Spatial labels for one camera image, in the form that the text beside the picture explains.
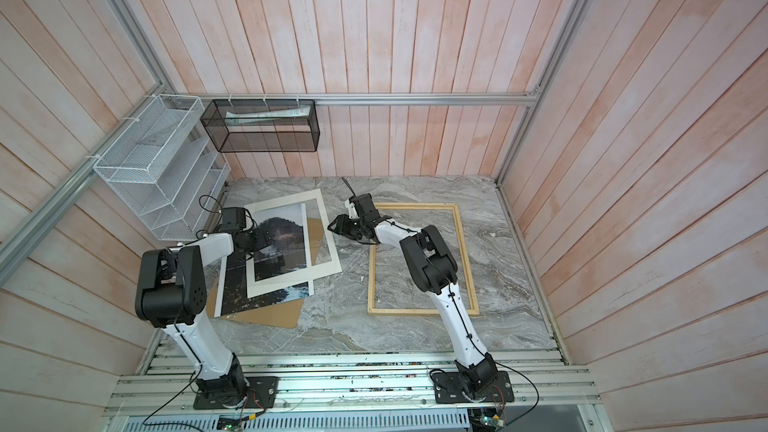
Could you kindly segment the aluminium wall rail frame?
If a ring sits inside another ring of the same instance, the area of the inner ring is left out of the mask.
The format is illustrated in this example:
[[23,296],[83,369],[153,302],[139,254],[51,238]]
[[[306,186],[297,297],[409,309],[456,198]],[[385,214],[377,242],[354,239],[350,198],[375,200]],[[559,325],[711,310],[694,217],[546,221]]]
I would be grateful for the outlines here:
[[[4,193],[21,188],[28,210],[2,244],[3,281],[24,263],[36,263],[60,239],[68,247],[53,271],[72,265],[83,272],[85,263],[75,257],[84,245],[83,232],[126,223],[112,212],[104,220],[88,217],[66,233],[63,218],[83,215],[89,205],[102,202],[90,191],[94,165],[149,101],[165,92],[214,96],[218,61],[203,60],[183,34],[206,23],[223,24],[223,7],[231,1],[213,0],[214,8],[201,15],[192,6],[173,14],[164,0],[1,0],[1,145],[45,183],[44,193],[34,194],[19,175],[1,179]],[[238,67],[240,84],[256,98],[313,99],[329,108],[534,103],[544,96],[550,63],[561,55],[556,42],[581,6],[579,0],[514,1],[532,6],[534,13],[525,23],[527,36],[505,89],[462,85],[460,77],[475,72],[479,46],[464,42],[448,49],[444,41],[437,43],[436,78],[421,89],[412,85],[414,68],[421,64],[415,51],[369,54],[367,87],[358,92],[351,90],[348,72],[339,74],[337,89],[326,84],[267,89],[265,57],[252,46],[254,39],[266,37],[265,23],[224,28],[218,39],[230,49],[228,61]]]

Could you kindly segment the waterfall landscape photo print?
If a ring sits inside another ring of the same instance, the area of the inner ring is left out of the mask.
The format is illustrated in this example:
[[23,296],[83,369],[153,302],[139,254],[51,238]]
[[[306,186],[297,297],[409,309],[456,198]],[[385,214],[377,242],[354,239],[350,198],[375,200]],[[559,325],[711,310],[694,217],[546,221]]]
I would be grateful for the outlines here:
[[269,233],[269,247],[254,253],[249,277],[261,281],[304,269],[310,264],[306,206],[293,203],[252,214],[256,226]]

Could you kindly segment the light wooden picture frame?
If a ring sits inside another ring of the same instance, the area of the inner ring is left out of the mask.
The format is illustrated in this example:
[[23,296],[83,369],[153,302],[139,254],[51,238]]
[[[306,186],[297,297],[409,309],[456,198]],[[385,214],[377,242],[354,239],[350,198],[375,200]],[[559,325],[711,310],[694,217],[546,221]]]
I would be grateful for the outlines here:
[[[457,203],[419,203],[419,202],[378,202],[376,207],[382,211],[391,210],[421,210],[421,211],[450,211],[454,221],[454,227],[458,240],[458,251],[461,260],[464,282],[467,293],[462,296],[466,300],[465,307],[470,317],[479,317],[480,309],[478,304],[477,292],[474,284],[474,277],[467,252],[465,234],[461,220],[460,210]],[[376,247],[370,247],[369,253],[369,284],[367,296],[367,312],[372,316],[437,316],[438,311],[432,307],[430,309],[393,309],[377,308],[375,306],[376,295]]]

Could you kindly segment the aluminium slotted base rails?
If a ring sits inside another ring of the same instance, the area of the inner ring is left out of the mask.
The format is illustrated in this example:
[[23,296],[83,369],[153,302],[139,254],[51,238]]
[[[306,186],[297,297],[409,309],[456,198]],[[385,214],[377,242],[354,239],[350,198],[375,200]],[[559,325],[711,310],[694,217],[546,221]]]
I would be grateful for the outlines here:
[[[575,405],[594,418],[601,397],[585,366],[568,365],[556,349],[501,351],[493,355],[509,375],[513,397],[503,400],[509,419],[531,406]],[[315,411],[436,409],[428,375],[454,368],[449,352],[244,355],[248,376],[278,379],[273,414]],[[121,377],[105,407],[107,417],[141,417],[151,412],[194,414],[192,375],[179,353],[158,353],[145,373]]]

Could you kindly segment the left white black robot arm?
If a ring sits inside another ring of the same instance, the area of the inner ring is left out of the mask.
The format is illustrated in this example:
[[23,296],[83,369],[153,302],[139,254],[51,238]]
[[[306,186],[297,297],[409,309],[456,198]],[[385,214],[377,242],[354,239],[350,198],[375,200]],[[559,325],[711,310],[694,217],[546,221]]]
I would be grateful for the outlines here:
[[235,353],[220,340],[206,314],[204,269],[232,254],[247,256],[273,244],[269,234],[255,228],[231,230],[151,250],[141,259],[136,315],[176,342],[195,368],[198,393],[225,407],[245,399],[248,382]]

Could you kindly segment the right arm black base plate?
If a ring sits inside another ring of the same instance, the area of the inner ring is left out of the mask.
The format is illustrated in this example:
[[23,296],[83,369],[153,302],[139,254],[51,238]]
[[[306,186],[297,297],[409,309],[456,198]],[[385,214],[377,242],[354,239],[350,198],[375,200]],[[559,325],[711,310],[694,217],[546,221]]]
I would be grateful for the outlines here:
[[469,402],[494,402],[500,404],[515,401],[509,375],[497,372],[487,383],[478,385],[467,374],[431,369],[428,376],[433,384],[438,404],[459,404]]

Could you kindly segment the paper sheet inside black basket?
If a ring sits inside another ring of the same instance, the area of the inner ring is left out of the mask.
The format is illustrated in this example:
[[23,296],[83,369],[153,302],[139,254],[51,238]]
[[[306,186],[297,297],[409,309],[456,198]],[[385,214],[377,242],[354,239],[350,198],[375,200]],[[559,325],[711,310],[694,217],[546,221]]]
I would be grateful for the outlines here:
[[308,126],[311,112],[310,106],[254,111],[237,109],[226,112],[224,123],[228,127],[248,132],[273,131],[279,127],[287,127],[289,130],[298,127],[302,130]]

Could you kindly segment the white photo mat board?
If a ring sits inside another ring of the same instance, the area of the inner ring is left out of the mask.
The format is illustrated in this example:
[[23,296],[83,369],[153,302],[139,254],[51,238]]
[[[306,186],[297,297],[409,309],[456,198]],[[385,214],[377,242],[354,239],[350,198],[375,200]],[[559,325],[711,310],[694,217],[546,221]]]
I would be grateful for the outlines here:
[[249,298],[310,283],[342,270],[323,196],[314,189],[246,206],[271,244],[246,261]]

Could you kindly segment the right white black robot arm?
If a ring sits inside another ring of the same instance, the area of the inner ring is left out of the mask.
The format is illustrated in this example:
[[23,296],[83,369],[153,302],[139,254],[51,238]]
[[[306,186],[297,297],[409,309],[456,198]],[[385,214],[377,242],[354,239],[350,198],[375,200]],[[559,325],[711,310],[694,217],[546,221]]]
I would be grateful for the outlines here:
[[457,261],[438,229],[432,225],[414,229],[387,216],[366,221],[340,214],[328,230],[364,245],[386,244],[401,250],[413,282],[432,300],[449,334],[462,393],[480,398],[497,377],[498,368],[472,324],[458,285]]

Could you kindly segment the dark photo with white border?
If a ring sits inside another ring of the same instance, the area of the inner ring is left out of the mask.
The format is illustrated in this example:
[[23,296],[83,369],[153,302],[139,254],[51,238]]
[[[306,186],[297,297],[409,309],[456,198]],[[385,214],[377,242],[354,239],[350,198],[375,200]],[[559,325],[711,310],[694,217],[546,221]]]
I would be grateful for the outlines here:
[[249,312],[267,306],[281,305],[304,299],[314,293],[312,282],[301,282],[271,292],[250,296],[248,285],[253,282],[248,272],[253,270],[254,253],[235,254],[227,257],[221,275],[220,292],[217,293],[217,317],[233,318],[236,313]]

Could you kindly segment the brown cardboard backing board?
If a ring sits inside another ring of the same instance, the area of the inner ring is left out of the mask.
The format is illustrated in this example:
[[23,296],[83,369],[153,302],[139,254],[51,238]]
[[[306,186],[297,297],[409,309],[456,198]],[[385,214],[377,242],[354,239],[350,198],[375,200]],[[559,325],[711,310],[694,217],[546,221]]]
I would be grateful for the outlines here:
[[218,311],[216,310],[217,295],[220,292],[222,273],[226,266],[226,259],[220,267],[219,279],[217,284],[213,287],[209,294],[208,303],[206,306],[207,314],[212,318],[222,318],[230,321],[236,321],[248,324],[276,326],[282,328],[294,328],[298,324],[298,318],[302,307],[304,305],[304,299],[284,303],[281,305],[267,306],[264,308],[252,310],[249,312],[236,313],[233,318],[217,317]]

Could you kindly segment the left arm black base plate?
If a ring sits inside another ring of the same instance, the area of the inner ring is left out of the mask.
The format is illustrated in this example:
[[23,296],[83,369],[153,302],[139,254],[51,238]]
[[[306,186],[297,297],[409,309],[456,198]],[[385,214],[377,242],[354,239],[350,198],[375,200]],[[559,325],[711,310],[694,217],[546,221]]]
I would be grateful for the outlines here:
[[221,377],[197,379],[198,391],[194,410],[236,409],[240,407],[270,409],[274,406],[279,378],[276,376],[246,376],[242,379]]

